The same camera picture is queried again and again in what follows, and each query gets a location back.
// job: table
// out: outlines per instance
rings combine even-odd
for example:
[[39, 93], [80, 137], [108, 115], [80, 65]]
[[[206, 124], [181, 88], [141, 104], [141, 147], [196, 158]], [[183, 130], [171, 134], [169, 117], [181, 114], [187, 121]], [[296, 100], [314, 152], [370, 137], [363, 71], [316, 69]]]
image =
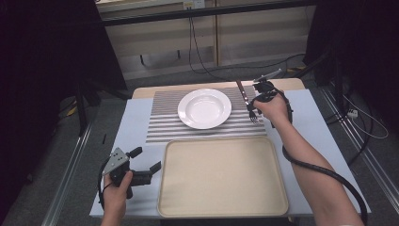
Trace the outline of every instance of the table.
[[[304, 88], [302, 82], [299, 79], [272, 79], [270, 81], [278, 89], [285, 91], [294, 110], [294, 126], [299, 133], [330, 162], [339, 174], [359, 191], [359, 186], [350, 169], [347, 167], [317, 105], [312, 99], [310, 92]], [[250, 84], [250, 81], [243, 82], [244, 86]], [[134, 170], [146, 170], [152, 164], [163, 159], [166, 147], [166, 145], [145, 145], [149, 117], [152, 111], [152, 98], [156, 91], [215, 89], [233, 86], [235, 86], [235, 83], [230, 82], [137, 89], [133, 95], [133, 99], [127, 103], [113, 150], [120, 147], [125, 152], [128, 152], [137, 146], [142, 146], [143, 153], [139, 157], [132, 159], [131, 165], [134, 166]], [[282, 152], [279, 151], [282, 147], [279, 134], [276, 129], [271, 127], [271, 124], [267, 120], [264, 124], [264, 129], [268, 137], [275, 144], [281, 176], [287, 193], [289, 209], [284, 216], [310, 216], [312, 211], [296, 182], [291, 164], [284, 158]], [[151, 185], [134, 187], [135, 195], [131, 200], [127, 201], [127, 218], [162, 218], [157, 211], [160, 178], [161, 173], [156, 173], [152, 178]], [[348, 195], [359, 212], [356, 200], [350, 192], [348, 192]], [[100, 218], [103, 215], [103, 209], [98, 204], [98, 197], [93, 202], [90, 215], [95, 218]]]

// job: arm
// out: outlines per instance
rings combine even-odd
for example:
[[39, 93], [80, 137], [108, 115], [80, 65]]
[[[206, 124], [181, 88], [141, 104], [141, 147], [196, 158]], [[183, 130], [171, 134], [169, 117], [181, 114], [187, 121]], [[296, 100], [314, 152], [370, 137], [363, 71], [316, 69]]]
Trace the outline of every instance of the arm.
[[[327, 160], [288, 121], [286, 105], [280, 95], [269, 103], [255, 101], [254, 106], [275, 125], [285, 149], [292, 158], [333, 170]], [[325, 174], [297, 165], [292, 166], [317, 225], [363, 225], [339, 182]]]
[[104, 177], [104, 217], [102, 226], [120, 225], [126, 212], [126, 190], [130, 186], [133, 173], [127, 171], [119, 187], [112, 184], [111, 177], [106, 174]]

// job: white plate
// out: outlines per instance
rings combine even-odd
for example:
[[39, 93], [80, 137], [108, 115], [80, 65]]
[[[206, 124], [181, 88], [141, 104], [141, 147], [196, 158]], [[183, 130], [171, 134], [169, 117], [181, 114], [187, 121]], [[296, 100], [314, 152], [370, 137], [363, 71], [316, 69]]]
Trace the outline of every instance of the white plate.
[[231, 113], [231, 102], [221, 91], [198, 89], [179, 102], [180, 120], [196, 129], [210, 129], [223, 123]]

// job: white table surface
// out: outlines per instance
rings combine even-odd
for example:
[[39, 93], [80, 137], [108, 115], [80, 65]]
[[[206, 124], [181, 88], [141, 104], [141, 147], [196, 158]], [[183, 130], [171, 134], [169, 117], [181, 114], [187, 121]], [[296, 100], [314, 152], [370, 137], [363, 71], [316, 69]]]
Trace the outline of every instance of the white table surface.
[[[350, 169], [347, 167], [341, 151], [329, 132], [311, 93], [307, 89], [286, 90], [284, 93], [290, 100], [294, 111], [294, 127], [329, 161], [336, 172], [349, 181], [361, 194], [359, 186]], [[164, 158], [166, 145], [146, 146], [152, 100], [153, 98], [132, 99], [127, 102], [125, 113], [120, 123], [120, 129], [115, 139], [113, 150], [119, 147], [124, 152], [130, 152], [138, 146], [143, 147], [143, 153], [131, 160], [131, 169], [133, 170], [147, 170], [150, 166], [158, 161], [162, 161]], [[279, 134], [276, 129], [271, 127], [268, 120], [264, 120], [266, 133], [274, 142], [277, 150], [281, 176], [289, 202], [289, 209], [285, 216], [309, 216], [311, 215], [311, 208], [299, 188], [291, 163], [282, 155], [282, 143]], [[158, 171], [153, 175], [151, 185], [133, 187], [134, 197], [127, 201], [125, 215], [127, 218], [162, 218], [157, 211], [161, 173], [162, 171]], [[360, 212], [355, 198], [349, 191], [347, 193], [358, 212]], [[96, 196], [90, 211], [90, 215], [95, 218], [101, 218], [104, 213], [98, 201], [98, 196]]]

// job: person's right hand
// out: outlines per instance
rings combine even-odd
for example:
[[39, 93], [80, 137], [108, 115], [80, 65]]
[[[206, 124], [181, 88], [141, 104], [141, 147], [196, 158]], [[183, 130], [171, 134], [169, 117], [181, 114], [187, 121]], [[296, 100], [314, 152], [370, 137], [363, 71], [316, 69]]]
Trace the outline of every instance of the person's right hand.
[[260, 109], [263, 115], [272, 122], [278, 120], [288, 121], [287, 105], [280, 94], [277, 94], [273, 100], [267, 103], [255, 101], [253, 106]]

